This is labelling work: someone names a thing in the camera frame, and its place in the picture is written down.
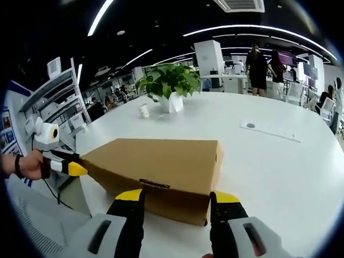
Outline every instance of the brown cardboard box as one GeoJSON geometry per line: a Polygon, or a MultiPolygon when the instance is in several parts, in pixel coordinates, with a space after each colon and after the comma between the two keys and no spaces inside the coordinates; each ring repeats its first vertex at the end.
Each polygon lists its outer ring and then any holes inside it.
{"type": "Polygon", "coordinates": [[[143,184],[148,211],[205,225],[222,156],[217,141],[116,139],[82,159],[89,175],[114,196],[143,184]]]}

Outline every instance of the shelving unit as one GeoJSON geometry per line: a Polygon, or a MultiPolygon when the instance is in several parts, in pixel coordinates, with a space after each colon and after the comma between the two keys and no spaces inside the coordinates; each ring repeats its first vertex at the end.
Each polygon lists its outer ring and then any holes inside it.
{"type": "MultiPolygon", "coordinates": [[[[27,116],[27,115],[32,114],[32,112],[38,113],[43,110],[46,110],[46,112],[47,111],[49,112],[48,112],[48,115],[45,115],[43,117],[43,121],[46,123],[54,123],[60,116],[62,115],[66,116],[65,113],[70,108],[78,105],[78,110],[77,110],[78,113],[84,114],[86,124],[91,123],[90,116],[87,112],[79,86],[77,84],[76,71],[75,71],[73,58],[70,59],[70,64],[71,64],[71,67],[69,69],[63,71],[62,73],[50,79],[49,81],[44,83],[41,87],[39,87],[38,90],[36,90],[23,104],[19,112],[23,112],[25,113],[25,116],[27,116]],[[56,104],[52,106],[51,110],[49,109],[49,106],[53,104],[59,98],[61,97],[67,98],[67,97],[72,96],[73,94],[75,95],[74,97],[58,105],[57,109],[54,109],[56,104]]],[[[65,133],[60,134],[60,145],[62,147],[65,146],[67,149],[75,151],[74,137],[78,131],[79,131],[79,128],[77,130],[72,131],[71,134],[69,135],[65,133]]]]}

